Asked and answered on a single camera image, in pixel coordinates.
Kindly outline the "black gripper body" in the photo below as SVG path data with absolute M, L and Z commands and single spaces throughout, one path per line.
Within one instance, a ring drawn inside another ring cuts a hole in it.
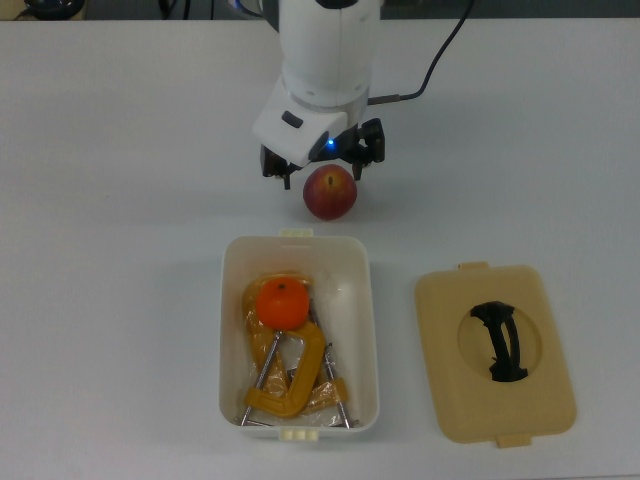
M 319 153 L 319 161 L 343 160 L 348 164 L 360 162 L 359 126 L 355 125 L 336 137 L 330 137 Z

